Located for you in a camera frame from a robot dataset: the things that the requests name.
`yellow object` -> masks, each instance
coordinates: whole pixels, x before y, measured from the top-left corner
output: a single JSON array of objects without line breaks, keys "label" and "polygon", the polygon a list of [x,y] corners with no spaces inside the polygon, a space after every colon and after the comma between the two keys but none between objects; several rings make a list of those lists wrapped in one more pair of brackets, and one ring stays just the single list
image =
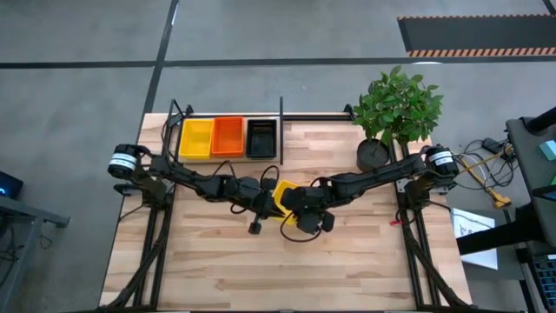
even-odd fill
[{"label": "yellow object", "polygon": [[[481,186],[485,185],[485,181],[482,180],[477,174],[475,174],[475,172],[473,170],[471,170],[472,167],[470,167],[469,165],[467,165],[467,162],[463,159],[461,159],[461,161],[465,164],[466,170],[469,171],[469,174],[471,175],[471,177],[477,181],[477,183],[480,183]],[[488,193],[488,195],[494,200],[494,208],[496,209],[500,209],[503,208],[507,205],[512,204],[512,201],[510,200],[509,197],[507,196],[502,196],[501,194],[499,194],[498,192],[494,191],[494,189],[490,188],[490,187],[486,187],[485,188],[486,193]]]},{"label": "yellow object", "polygon": [[182,127],[180,157],[210,159],[214,123],[212,119],[186,119]]},{"label": "yellow object", "polygon": [[[299,185],[296,185],[295,183],[291,183],[285,180],[282,180],[278,183],[278,186],[276,186],[275,192],[272,194],[272,197],[275,199],[275,204],[278,207],[278,209],[280,209],[284,213],[284,217],[271,217],[272,219],[282,222],[286,217],[289,216],[289,213],[292,212],[291,210],[288,210],[283,205],[281,205],[280,200],[281,197],[284,195],[284,190],[286,188],[294,189],[295,187],[299,187]],[[293,226],[295,225],[295,223],[297,223],[297,217],[295,216],[291,216],[286,221],[287,226]]]}]

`concrete floor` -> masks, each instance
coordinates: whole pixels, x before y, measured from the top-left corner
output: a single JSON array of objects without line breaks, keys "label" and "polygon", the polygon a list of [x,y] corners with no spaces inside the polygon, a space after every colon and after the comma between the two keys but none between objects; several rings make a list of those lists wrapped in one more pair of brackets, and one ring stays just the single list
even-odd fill
[{"label": "concrete floor", "polygon": [[[169,0],[0,0],[0,63],[156,59]],[[404,57],[395,18],[408,15],[547,13],[541,0],[182,0],[168,60],[265,57]],[[355,103],[391,65],[167,68],[155,112],[171,98],[196,111],[334,111]],[[477,138],[502,139],[504,122],[554,106],[556,63],[406,65],[445,95],[433,140],[462,150]],[[133,143],[151,68],[0,70],[0,170],[25,182],[23,200],[70,215],[45,227],[55,244],[36,249],[18,312],[92,309],[98,304],[122,199],[106,172],[117,143]],[[473,183],[463,178],[462,183]],[[501,190],[528,201],[517,173]],[[450,204],[490,209],[482,192],[456,188]],[[515,281],[467,272],[473,302],[525,308]]]}]

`black metal frame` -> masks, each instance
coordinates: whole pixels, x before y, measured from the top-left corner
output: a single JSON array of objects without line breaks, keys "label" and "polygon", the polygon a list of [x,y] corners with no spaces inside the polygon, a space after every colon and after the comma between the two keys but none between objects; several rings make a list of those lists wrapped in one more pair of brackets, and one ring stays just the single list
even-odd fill
[{"label": "black metal frame", "polygon": [[[353,121],[354,120],[354,112],[351,105],[347,104],[342,113],[330,115],[330,114],[303,114],[303,113],[284,113],[283,112],[283,98],[280,97],[280,112],[279,113],[261,113],[261,114],[253,114],[253,115],[245,115],[246,117],[279,117],[280,118],[280,162],[283,163],[283,122],[284,121],[338,121],[338,122],[346,122],[346,121]],[[182,121],[186,118],[213,118],[218,116],[226,116],[226,115],[218,115],[218,114],[196,114],[193,111],[193,108],[188,105],[187,109],[182,111],[180,106],[175,100],[172,100],[170,104],[170,109],[168,113],[168,119],[166,123],[166,131],[164,137],[162,139],[163,146],[169,147],[170,138],[172,137],[173,129],[176,125],[182,123]],[[181,139],[181,132],[178,132],[178,140],[179,143]],[[394,143],[390,144],[390,161],[395,162],[397,157],[395,155],[394,150]],[[406,157],[409,155],[409,150],[406,145],[401,145],[402,156]],[[178,153],[178,145],[175,147],[175,154]],[[398,200],[398,207],[399,209],[402,208],[402,204],[404,202],[404,196],[394,187],[396,192],[396,197]],[[172,209],[173,203],[175,198],[175,189],[172,190],[171,194],[169,195],[170,203],[164,208],[164,216],[162,222],[162,228],[160,231],[160,235],[154,241],[155,236],[155,227],[156,227],[156,220],[158,215],[158,210],[152,209],[149,213],[149,221],[147,224],[147,231],[145,234],[145,241],[142,249],[142,257],[141,263],[139,268],[137,269],[136,273],[130,279],[128,285],[122,290],[120,295],[116,298],[115,301],[110,303],[107,306],[99,307],[95,310],[86,310],[81,311],[84,312],[151,312],[157,311],[157,304],[158,299],[160,296],[160,288],[162,285],[162,273],[164,267],[164,258],[166,255],[166,246],[169,238],[169,226],[170,220],[172,217]],[[400,216],[403,221],[408,220],[407,211],[400,210]],[[427,232],[425,230],[425,224],[423,221],[423,216],[420,212],[417,212],[415,215],[415,221],[417,225],[417,231],[419,235],[419,246],[420,246],[420,254],[425,256],[428,260],[429,264],[432,264],[431,260],[431,252],[428,245],[427,240]],[[423,293],[420,286],[420,278],[419,278],[419,271],[417,268],[417,262],[415,260],[416,255],[415,251],[412,250],[411,246],[414,242],[413,235],[408,235],[406,231],[403,232],[404,235],[404,244],[406,246],[406,253],[407,253],[407,264],[409,267],[409,274],[412,284],[412,291],[414,293],[414,301],[415,301],[415,308],[417,311],[426,311],[426,312],[462,312],[462,313],[496,313],[501,312],[497,310],[482,310],[476,307],[458,307],[458,306],[442,306],[440,303],[440,295],[437,286],[434,284],[434,280],[431,277],[429,272],[426,272],[428,288],[431,294],[431,303],[432,304],[425,304],[425,300],[423,299]],[[145,285],[145,277],[148,269],[152,266],[153,262],[156,260],[156,267],[154,272],[154,280],[153,286],[151,289],[151,297],[149,300],[149,304],[143,304],[143,293],[144,293],[144,285]],[[131,306],[126,306],[129,299],[134,296],[133,303]],[[195,313],[207,313],[207,311],[192,311]]]}]

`wooden tabletop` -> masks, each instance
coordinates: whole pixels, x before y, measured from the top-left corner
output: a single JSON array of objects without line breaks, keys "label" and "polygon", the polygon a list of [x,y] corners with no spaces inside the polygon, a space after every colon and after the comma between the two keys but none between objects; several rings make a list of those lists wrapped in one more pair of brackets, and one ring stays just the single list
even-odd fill
[{"label": "wooden tabletop", "polygon": [[[159,152],[166,117],[146,115],[139,144]],[[307,185],[318,176],[358,172],[355,151],[363,138],[361,127],[346,122],[285,122],[281,179]],[[417,152],[424,144],[430,143],[411,143],[409,149]],[[267,166],[234,164],[237,176],[260,177]],[[188,167],[210,174],[216,164]],[[122,214],[139,204],[139,196],[126,198]],[[262,222],[259,236],[249,235],[253,214],[232,215],[229,206],[204,202],[193,191],[177,187],[159,310],[414,309],[401,228],[389,224],[397,210],[392,184],[331,209],[334,230],[310,243],[285,240],[273,220]],[[423,216],[434,266],[456,294],[471,303],[448,211],[429,206]],[[101,304],[112,301],[136,271],[148,219],[144,209],[119,223]],[[286,232],[307,237],[294,227]],[[425,302],[430,303],[422,267],[420,277]]]}]

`black pot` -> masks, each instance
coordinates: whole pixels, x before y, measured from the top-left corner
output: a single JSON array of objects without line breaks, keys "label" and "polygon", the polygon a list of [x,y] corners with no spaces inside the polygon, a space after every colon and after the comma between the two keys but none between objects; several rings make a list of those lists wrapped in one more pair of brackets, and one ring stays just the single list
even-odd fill
[{"label": "black pot", "polygon": [[357,167],[361,171],[370,171],[385,165],[390,160],[388,146],[377,139],[363,140],[357,147]]}]

